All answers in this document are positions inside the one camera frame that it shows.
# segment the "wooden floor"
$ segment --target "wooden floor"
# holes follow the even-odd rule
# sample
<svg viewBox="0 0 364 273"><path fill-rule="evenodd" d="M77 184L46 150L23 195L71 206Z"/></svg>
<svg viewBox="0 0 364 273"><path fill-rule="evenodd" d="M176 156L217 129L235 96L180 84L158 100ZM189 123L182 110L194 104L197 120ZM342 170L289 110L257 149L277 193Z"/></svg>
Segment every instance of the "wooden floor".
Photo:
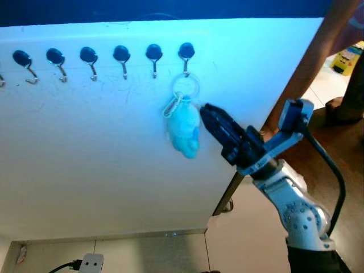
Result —
<svg viewBox="0 0 364 273"><path fill-rule="evenodd" d="M325 116L324 108L316 110L310 130L338 164L346 182L346 201L331 238L352 273L359 273L364 268L364 123L361 120L354 125L335 126ZM309 193L332 214L338 182L316 150L303 140L280 158L304 176Z"/></svg>

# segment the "metal hook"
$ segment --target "metal hook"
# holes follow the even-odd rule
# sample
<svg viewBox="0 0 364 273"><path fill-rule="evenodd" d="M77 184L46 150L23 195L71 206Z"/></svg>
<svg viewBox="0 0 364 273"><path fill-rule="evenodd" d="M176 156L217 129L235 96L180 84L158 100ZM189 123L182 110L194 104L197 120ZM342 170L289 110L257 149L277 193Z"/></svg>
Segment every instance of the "metal hook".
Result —
<svg viewBox="0 0 364 273"><path fill-rule="evenodd" d="M59 80L63 83L67 82L67 75L66 72L63 70L63 67L61 65L58 65L58 68L62 73L62 77L60 77Z"/></svg>
<svg viewBox="0 0 364 273"><path fill-rule="evenodd" d="M96 70L95 67L93 66L93 64L90 64L91 70L93 75L90 77L92 81L97 81L97 74L96 74Z"/></svg>
<svg viewBox="0 0 364 273"><path fill-rule="evenodd" d="M5 86L5 80L0 74L0 87L4 87L4 86Z"/></svg>
<svg viewBox="0 0 364 273"><path fill-rule="evenodd" d="M34 73L34 71L29 67L26 67L26 69L28 69L28 71L33 75L34 79L33 80L29 80L28 78L25 80L27 83L29 84L36 84L39 79L38 76Z"/></svg>
<svg viewBox="0 0 364 273"><path fill-rule="evenodd" d="M160 46L157 44L151 44L147 48L146 56L153 62L153 78L157 78L157 61L162 58L163 53Z"/></svg>
<svg viewBox="0 0 364 273"><path fill-rule="evenodd" d="M116 59L116 61L118 61L119 63L121 63L121 65L123 66L123 78L124 78L124 80L126 80L127 79L127 72L126 72L126 65L125 65L125 63L130 58L129 51L123 45L118 45L114 49L113 56Z"/></svg>
<svg viewBox="0 0 364 273"><path fill-rule="evenodd" d="M193 48L193 45L191 43L184 43L181 45L180 50L178 52L178 56L183 60L183 74L185 77L189 76L189 72L187 71L187 64L188 61L193 57L195 54L195 49Z"/></svg>
<svg viewBox="0 0 364 273"><path fill-rule="evenodd" d="M96 61L98 59L95 50L93 50L90 47L83 47L80 52L80 58L82 61L84 61L85 63L90 65L90 67L92 69L92 73L93 73L93 75L91 76L91 80L97 81L96 70L95 70L95 67L93 66L94 63L96 63Z"/></svg>
<svg viewBox="0 0 364 273"><path fill-rule="evenodd" d="M50 48L47 51L47 60L50 64L53 64L54 66L58 67L59 70L62 73L62 77L59 78L59 80L63 83L67 82L67 75L66 72L63 70L63 63L65 60L65 57L63 56L62 52L60 52L58 49L56 48Z"/></svg>
<svg viewBox="0 0 364 273"><path fill-rule="evenodd" d="M28 69L28 71L33 75L33 77L34 77L33 80L29 80L29 79L25 80L27 83L36 84L39 81L38 76L30 68L30 66L32 65L32 59L30 58L30 56L26 52L24 52L22 50L14 51L13 59L17 64L20 64L21 66Z"/></svg>

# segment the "blue stuffed toy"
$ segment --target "blue stuffed toy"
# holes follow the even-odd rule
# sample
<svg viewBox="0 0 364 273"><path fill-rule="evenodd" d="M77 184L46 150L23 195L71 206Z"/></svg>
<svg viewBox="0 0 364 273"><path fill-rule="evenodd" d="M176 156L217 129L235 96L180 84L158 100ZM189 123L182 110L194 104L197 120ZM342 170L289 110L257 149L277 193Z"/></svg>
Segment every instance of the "blue stuffed toy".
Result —
<svg viewBox="0 0 364 273"><path fill-rule="evenodd" d="M175 102L175 108L167 118L167 130L174 148L186 158L197 155L200 135L200 113L191 104L191 98L184 96Z"/></svg>

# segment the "key ring loop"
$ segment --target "key ring loop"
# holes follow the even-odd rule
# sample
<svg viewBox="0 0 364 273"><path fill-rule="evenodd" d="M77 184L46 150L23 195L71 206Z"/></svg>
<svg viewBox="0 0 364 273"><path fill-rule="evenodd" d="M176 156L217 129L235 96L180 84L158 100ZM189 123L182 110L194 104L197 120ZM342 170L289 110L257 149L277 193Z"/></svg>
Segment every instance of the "key ring loop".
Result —
<svg viewBox="0 0 364 273"><path fill-rule="evenodd" d="M184 94L182 91L177 91L176 90L176 83L178 82L178 80L183 80L183 81L190 81L192 80L193 83L194 83L194 90L191 94ZM197 77L190 73L188 77L185 76L185 74L181 73L181 74L178 74L173 80L172 80L172 83L171 83L171 90L172 90L172 93L173 95L178 99L181 97L180 101L181 102L189 102L191 101L193 98L195 98L198 93L200 92L200 83L197 79Z"/></svg>

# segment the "black power cord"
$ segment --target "black power cord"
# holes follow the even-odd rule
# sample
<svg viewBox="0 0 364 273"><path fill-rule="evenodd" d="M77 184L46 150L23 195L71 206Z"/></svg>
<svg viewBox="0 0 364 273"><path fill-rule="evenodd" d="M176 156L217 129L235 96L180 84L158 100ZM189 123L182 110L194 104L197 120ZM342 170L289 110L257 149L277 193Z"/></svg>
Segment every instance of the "black power cord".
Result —
<svg viewBox="0 0 364 273"><path fill-rule="evenodd" d="M339 167L336 165L334 160L332 160L332 158L328 155L328 153L321 146L321 144L319 144L319 142L313 137L313 135L308 130L307 126L304 124L305 123L303 123L302 126L299 126L300 132L305 136L305 138L309 141L309 143L319 152L319 154L325 160L327 165L329 165L330 169L333 171L333 173L335 174L335 176L339 182L339 190L340 190L339 197L337 199L337 202L335 205L335 210L332 215L330 228L327 232L327 235L330 236L335 227L335 224L339 218L339 214L340 214L342 205L344 204L344 201L345 201L345 196L346 196L345 181L344 181L344 178L342 177Z"/></svg>
<svg viewBox="0 0 364 273"><path fill-rule="evenodd" d="M81 263L82 260L74 260L73 262L62 264L61 266L51 270L49 273L57 272L58 270L61 270L62 268L65 267L71 267L73 270L80 270Z"/></svg>

